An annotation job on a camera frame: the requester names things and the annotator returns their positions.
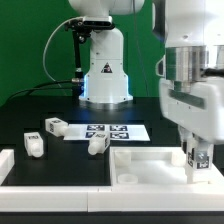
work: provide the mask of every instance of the black cable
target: black cable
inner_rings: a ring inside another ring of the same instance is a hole
[[[16,95],[18,94],[21,94],[21,93],[24,93],[24,92],[28,92],[28,91],[43,91],[43,90],[57,90],[57,89],[71,89],[71,88],[61,88],[61,87],[55,87],[55,88],[43,88],[43,89],[40,89],[40,88],[32,88],[32,89],[24,89],[24,90],[21,90],[21,91],[18,91],[16,93],[13,93],[7,100],[6,100],[6,103],[11,100],[13,97],[15,97]]]
[[[61,80],[61,81],[45,82],[45,83],[42,83],[42,84],[39,84],[39,85],[33,87],[32,89],[42,88],[42,87],[50,86],[50,85],[58,85],[58,84],[63,84],[63,83],[72,83],[72,81],[71,80]],[[26,93],[26,96],[29,96],[30,94],[32,94],[35,91],[32,89],[30,91],[28,91],[28,93]]]

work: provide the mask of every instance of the white object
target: white object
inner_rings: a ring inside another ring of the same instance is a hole
[[[183,167],[186,164],[186,154],[182,150],[173,151],[171,163],[173,166]]]
[[[96,131],[100,131],[99,127],[103,128],[100,130],[110,132],[111,141],[150,141],[144,125],[127,124],[70,124],[66,130],[64,140],[89,140]]]
[[[118,29],[91,33],[90,70],[81,103],[116,105],[133,99],[123,70],[123,35]]]
[[[55,135],[56,137],[64,136],[68,128],[68,123],[56,117],[45,120],[45,128],[47,132]]]
[[[136,12],[140,11],[145,0],[136,0]],[[108,16],[126,15],[133,13],[133,0],[69,0],[73,9],[77,10],[80,15],[88,16]]]
[[[0,185],[3,183],[14,164],[14,150],[3,149],[0,153]]]
[[[144,2],[136,0],[134,10],[133,0],[69,0],[84,20],[109,23],[112,23],[109,14],[138,12]],[[118,29],[91,33],[90,70],[84,78],[84,92],[79,97],[81,105],[117,109],[133,100],[129,94],[128,76],[123,70],[123,39]]]
[[[223,0],[166,1],[166,47],[224,45]]]
[[[28,156],[41,157],[44,154],[44,144],[38,132],[25,133],[24,144]]]
[[[129,149],[117,149],[114,153],[114,161],[117,166],[129,166],[131,164],[131,151]]]
[[[116,166],[117,149],[110,148],[111,186],[0,187],[0,211],[224,211],[224,178],[215,166],[211,184],[187,184],[184,168],[171,165],[172,152],[181,148],[124,147],[132,152],[129,167]],[[122,174],[138,183],[118,183]]]
[[[108,132],[96,132],[89,141],[88,152],[91,155],[103,154],[110,145],[110,135]]]
[[[137,184],[138,183],[138,177],[133,174],[125,173],[121,174],[117,178],[119,184]]]
[[[181,102],[169,94],[171,81],[160,79],[159,93],[163,116],[213,144],[224,143],[224,79],[207,78],[191,85],[190,95],[203,99],[205,108]]]

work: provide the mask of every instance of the logo on robot base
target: logo on robot base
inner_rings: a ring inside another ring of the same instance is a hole
[[[106,63],[101,73],[113,73],[109,63]]]

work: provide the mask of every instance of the white block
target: white block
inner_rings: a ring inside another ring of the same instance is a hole
[[[0,185],[3,183],[14,164],[14,150],[3,149],[0,153]]]
[[[38,132],[24,134],[24,144],[28,156],[41,157],[44,154],[44,143]]]
[[[110,145],[109,132],[99,131],[96,132],[93,135],[93,137],[89,140],[88,152],[91,155],[96,155],[97,153],[103,154],[109,145]]]
[[[65,136],[65,131],[68,129],[68,123],[56,117],[49,118],[45,120],[45,129],[56,137]]]

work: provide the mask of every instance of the cube with black marking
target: cube with black marking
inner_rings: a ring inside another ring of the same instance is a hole
[[[38,132],[25,133],[24,144],[28,156],[41,157],[44,154],[43,139]]]
[[[110,134],[106,131],[96,132],[89,140],[88,152],[91,155],[103,154],[110,145]]]
[[[45,120],[45,129],[56,137],[64,136],[68,123],[56,117]]]

